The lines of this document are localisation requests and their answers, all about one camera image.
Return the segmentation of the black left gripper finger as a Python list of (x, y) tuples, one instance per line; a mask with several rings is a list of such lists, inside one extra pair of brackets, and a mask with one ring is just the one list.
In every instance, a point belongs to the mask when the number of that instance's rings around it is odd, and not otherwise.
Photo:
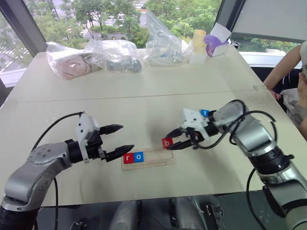
[(102, 126), (102, 127), (100, 127), (99, 134), (100, 135), (108, 135), (108, 134), (117, 132), (118, 130), (120, 130), (122, 128), (123, 128), (123, 126), (118, 125), (118, 124)]
[(134, 148), (134, 145), (124, 145), (118, 148), (115, 148), (112, 152), (105, 153), (105, 161), (110, 162), (115, 159), (121, 158), (124, 154), (130, 152)]

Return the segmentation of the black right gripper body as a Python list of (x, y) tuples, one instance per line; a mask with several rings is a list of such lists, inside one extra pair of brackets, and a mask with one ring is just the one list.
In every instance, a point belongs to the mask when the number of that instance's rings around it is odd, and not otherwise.
[(188, 127), (186, 129), (186, 137), (190, 139), (192, 148), (194, 150), (197, 150), (199, 148), (198, 147), (199, 142), (204, 141), (204, 138), (202, 137), (201, 133), (191, 127)]

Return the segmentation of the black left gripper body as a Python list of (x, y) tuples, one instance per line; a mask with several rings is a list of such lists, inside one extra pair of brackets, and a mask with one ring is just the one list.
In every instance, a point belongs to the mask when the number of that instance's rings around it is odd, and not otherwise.
[(87, 146), (86, 151), (88, 154), (89, 159), (95, 160), (105, 159), (106, 151), (102, 149), (103, 141), (100, 137), (99, 131), (94, 131), (90, 133), (88, 139), (87, 139)]

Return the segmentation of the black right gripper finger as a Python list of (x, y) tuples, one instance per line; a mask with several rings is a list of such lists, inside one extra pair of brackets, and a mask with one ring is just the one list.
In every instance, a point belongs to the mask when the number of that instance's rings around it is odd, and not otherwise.
[(190, 140), (179, 141), (170, 146), (171, 150), (183, 150), (189, 148), (192, 145)]
[(182, 134), (186, 133), (184, 129), (176, 128), (167, 134), (168, 138), (180, 137)]

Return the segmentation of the person's hand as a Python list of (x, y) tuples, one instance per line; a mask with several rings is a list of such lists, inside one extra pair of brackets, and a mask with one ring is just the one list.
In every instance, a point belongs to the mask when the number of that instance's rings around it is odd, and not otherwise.
[(276, 93), (274, 90), (269, 89), (269, 92), (271, 93), (271, 95), (273, 96), (273, 98), (274, 98), (275, 100), (280, 101), (280, 100), (283, 99), (283, 96), (280, 95), (280, 94), (278, 94), (278, 93)]

